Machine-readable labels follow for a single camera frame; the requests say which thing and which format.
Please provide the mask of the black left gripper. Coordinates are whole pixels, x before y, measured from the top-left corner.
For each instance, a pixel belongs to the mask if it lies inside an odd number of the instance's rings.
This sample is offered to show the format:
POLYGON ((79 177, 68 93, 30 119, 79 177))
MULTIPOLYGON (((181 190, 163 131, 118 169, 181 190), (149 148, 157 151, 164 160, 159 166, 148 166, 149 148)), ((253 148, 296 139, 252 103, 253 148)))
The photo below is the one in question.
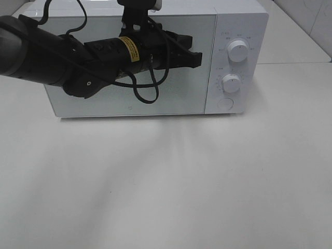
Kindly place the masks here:
POLYGON ((85 61, 89 75, 97 78, 122 78, 147 70, 196 68, 202 53, 180 53, 192 47, 192 36, 165 31, 148 16, 154 5, 124 5, 120 35, 87 42, 91 58, 85 61))

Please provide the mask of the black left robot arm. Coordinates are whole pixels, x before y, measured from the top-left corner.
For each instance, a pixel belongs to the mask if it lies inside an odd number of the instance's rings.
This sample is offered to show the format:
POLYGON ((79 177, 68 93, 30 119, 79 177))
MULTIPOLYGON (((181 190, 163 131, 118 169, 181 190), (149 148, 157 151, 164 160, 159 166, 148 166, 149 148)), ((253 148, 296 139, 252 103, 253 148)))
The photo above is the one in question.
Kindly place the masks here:
POLYGON ((35 20, 25 15, 1 16, 1 75, 60 87, 70 96, 90 98, 107 86, 133 90, 136 98, 141 84, 135 74, 149 71, 149 88, 158 90, 155 70, 196 68, 202 53, 192 52, 192 37, 165 31, 149 15, 161 1, 119 1, 124 7, 118 37, 81 43, 74 36, 81 24, 61 35, 43 29, 49 19, 51 2, 35 20))

